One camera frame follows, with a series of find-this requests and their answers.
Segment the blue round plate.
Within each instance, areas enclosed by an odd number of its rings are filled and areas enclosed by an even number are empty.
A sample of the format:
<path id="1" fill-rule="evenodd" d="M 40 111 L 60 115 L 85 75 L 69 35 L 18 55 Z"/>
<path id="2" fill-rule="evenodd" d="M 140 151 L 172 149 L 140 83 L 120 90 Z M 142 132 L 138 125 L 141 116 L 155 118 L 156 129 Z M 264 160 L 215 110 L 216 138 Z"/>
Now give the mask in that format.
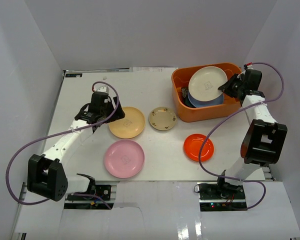
<path id="1" fill-rule="evenodd" d="M 217 98 L 209 101 L 199 101 L 191 96 L 190 93 L 187 94 L 187 99 L 195 108 L 203 108 L 203 107 L 210 107 L 221 105 L 224 102 L 224 95 L 221 94 Z"/>

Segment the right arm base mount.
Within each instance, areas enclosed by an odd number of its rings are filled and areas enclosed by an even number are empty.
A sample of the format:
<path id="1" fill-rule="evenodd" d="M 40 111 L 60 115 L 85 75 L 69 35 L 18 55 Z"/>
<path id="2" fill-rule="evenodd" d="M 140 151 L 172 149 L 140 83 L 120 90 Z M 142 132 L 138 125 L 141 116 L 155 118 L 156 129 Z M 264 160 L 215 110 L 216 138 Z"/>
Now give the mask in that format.
<path id="1" fill-rule="evenodd" d="M 248 207 L 243 189 L 236 193 L 222 193 L 216 182 L 198 182 L 193 191 L 198 194 L 201 212 L 246 211 Z"/>

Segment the teal square plate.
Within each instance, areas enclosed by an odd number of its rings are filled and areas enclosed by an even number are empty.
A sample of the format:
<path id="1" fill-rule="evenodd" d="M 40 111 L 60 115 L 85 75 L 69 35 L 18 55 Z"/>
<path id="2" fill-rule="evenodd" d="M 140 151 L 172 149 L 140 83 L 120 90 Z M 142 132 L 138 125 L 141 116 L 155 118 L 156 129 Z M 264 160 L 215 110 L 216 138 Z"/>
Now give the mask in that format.
<path id="1" fill-rule="evenodd" d="M 184 99 L 184 104 L 189 108 L 195 108 L 188 98 Z"/>

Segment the black label sticker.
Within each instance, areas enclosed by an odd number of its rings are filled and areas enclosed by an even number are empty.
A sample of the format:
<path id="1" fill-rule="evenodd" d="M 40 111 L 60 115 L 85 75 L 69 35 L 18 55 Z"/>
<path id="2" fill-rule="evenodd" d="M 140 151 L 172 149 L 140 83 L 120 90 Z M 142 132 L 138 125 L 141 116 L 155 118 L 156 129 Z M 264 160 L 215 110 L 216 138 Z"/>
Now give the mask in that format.
<path id="1" fill-rule="evenodd" d="M 82 73 L 66 73 L 65 78 L 81 78 L 83 76 Z"/>

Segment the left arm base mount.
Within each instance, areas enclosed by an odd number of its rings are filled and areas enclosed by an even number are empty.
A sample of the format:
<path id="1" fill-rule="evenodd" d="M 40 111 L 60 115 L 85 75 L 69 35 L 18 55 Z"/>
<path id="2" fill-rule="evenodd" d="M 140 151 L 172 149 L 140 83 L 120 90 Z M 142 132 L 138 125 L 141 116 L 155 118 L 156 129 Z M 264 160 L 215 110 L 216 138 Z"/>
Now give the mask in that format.
<path id="1" fill-rule="evenodd" d="M 66 210 L 111 210 L 114 206 L 112 198 L 112 186 L 110 184 L 99 184 L 92 187 L 89 193 L 94 196 L 68 195 L 64 202 Z"/>

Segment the orange plastic bin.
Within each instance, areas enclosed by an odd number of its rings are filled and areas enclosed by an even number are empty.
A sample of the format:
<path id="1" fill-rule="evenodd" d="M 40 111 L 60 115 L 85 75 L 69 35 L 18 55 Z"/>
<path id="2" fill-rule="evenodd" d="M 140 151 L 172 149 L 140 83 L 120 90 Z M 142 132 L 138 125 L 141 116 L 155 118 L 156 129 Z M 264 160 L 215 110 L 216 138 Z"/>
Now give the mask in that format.
<path id="1" fill-rule="evenodd" d="M 208 67 L 208 65 L 199 65 L 192 67 L 179 68 L 171 75 L 172 81 L 172 97 L 178 117 L 187 123 L 216 118 L 227 117 L 236 112 L 241 107 L 240 101 L 236 98 L 231 98 L 228 95 L 224 96 L 222 104 L 191 108 L 185 105 L 185 100 L 182 95 L 182 88 L 189 85 L 191 77 L 198 70 Z"/>

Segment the small beige patterned plate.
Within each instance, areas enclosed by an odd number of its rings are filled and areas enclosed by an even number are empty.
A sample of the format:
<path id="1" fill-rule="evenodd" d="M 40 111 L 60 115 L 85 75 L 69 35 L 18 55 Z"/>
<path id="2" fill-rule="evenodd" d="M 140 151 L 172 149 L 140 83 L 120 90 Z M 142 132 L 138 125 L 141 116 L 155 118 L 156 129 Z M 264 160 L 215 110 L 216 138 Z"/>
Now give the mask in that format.
<path id="1" fill-rule="evenodd" d="M 158 131 L 168 131 L 177 123 L 176 113 L 169 107 L 154 108 L 148 116 L 150 125 Z"/>

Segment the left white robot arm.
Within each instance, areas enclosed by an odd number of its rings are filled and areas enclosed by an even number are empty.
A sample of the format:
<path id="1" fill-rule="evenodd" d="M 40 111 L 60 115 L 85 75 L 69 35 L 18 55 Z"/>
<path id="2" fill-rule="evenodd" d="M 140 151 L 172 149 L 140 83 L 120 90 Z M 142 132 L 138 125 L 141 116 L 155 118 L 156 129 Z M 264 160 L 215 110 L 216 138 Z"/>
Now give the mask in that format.
<path id="1" fill-rule="evenodd" d="M 95 179 L 87 174 L 68 175 L 67 163 L 82 145 L 103 124 L 125 117 L 117 96 L 94 92 L 91 101 L 81 107 L 67 133 L 40 155 L 28 161 L 27 190 L 44 198 L 60 201 L 64 195 L 79 193 L 89 200 L 95 196 Z"/>

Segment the white paper sheet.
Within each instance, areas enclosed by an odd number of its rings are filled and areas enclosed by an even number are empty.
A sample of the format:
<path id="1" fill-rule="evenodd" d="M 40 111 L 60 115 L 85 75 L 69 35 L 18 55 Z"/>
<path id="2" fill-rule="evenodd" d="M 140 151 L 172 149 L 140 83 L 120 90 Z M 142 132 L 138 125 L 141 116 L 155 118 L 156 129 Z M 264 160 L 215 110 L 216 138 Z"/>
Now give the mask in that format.
<path id="1" fill-rule="evenodd" d="M 177 70 L 177 67 L 130 67 L 130 73 L 145 73 L 145 72 L 154 72 L 154 73 L 161 73 L 161 72 L 171 72 L 173 73 Z"/>

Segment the small orange round plate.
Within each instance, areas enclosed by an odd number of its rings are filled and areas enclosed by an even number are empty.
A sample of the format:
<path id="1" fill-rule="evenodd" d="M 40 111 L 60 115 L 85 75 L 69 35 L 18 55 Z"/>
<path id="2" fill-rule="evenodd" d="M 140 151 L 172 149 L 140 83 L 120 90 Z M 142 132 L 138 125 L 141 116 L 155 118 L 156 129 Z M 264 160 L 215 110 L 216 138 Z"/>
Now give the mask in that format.
<path id="1" fill-rule="evenodd" d="M 183 150 L 185 155 L 192 161 L 198 162 L 199 161 L 199 152 L 201 149 L 202 144 L 204 143 L 206 136 L 203 134 L 195 133 L 189 135 L 183 143 Z M 201 151 L 200 160 L 202 162 L 208 161 L 215 152 L 213 142 L 208 139 L 203 146 Z"/>

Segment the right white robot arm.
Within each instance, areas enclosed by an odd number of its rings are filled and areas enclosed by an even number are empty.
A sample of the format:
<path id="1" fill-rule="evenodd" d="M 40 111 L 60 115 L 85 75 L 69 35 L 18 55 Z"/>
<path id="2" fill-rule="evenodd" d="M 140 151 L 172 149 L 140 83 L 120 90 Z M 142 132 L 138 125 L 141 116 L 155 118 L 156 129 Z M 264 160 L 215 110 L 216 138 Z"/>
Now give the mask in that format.
<path id="1" fill-rule="evenodd" d="M 256 170 L 276 164 L 282 152 L 288 128 L 270 114 L 265 96 L 258 90 L 261 80 L 261 71 L 246 69 L 218 88 L 229 97 L 239 99 L 249 122 L 240 157 L 217 179 L 215 192 L 223 200 L 241 191 L 243 181 Z"/>

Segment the yellow round plate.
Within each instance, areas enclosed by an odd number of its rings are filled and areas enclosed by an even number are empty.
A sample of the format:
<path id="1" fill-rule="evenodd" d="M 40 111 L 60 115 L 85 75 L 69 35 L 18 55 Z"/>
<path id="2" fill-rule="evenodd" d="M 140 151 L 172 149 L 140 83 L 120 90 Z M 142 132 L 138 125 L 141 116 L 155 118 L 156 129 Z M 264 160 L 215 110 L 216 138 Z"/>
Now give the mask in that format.
<path id="1" fill-rule="evenodd" d="M 109 130 L 120 139 L 132 139 L 144 130 L 146 124 L 145 116 L 135 107 L 126 106 L 122 110 L 125 113 L 125 117 L 109 123 Z"/>

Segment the pink round plate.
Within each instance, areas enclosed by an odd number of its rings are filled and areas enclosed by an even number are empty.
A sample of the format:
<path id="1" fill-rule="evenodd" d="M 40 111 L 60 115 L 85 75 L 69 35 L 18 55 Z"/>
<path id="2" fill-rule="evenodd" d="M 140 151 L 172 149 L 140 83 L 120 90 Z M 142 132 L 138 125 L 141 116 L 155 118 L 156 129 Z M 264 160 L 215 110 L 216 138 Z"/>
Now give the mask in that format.
<path id="1" fill-rule="evenodd" d="M 119 140 L 105 152 L 104 166 L 114 177 L 128 179 L 137 175 L 145 164 L 143 148 L 133 140 Z"/>

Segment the black floral square plate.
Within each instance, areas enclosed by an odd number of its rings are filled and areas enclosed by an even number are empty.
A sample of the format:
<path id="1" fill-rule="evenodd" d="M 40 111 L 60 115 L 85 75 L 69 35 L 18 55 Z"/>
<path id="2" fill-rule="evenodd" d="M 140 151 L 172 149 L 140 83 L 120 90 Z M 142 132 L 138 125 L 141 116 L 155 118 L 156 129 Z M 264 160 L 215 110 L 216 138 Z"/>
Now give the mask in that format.
<path id="1" fill-rule="evenodd" d="M 188 91 L 189 91 L 188 87 L 182 87 L 182 88 L 181 88 L 181 94 L 182 94 L 182 97 L 183 97 L 184 99 L 187 98 L 187 96 L 188 96 Z"/>

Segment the cream round plate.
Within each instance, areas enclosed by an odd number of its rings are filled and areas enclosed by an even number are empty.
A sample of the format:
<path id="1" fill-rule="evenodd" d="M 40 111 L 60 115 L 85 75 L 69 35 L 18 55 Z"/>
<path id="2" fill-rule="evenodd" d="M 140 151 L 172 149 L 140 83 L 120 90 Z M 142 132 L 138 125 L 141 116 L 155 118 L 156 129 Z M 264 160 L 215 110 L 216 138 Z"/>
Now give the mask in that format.
<path id="1" fill-rule="evenodd" d="M 203 67 L 190 78 L 188 91 L 195 100 L 209 102 L 223 94 L 218 88 L 227 81 L 227 75 L 221 68 Z"/>

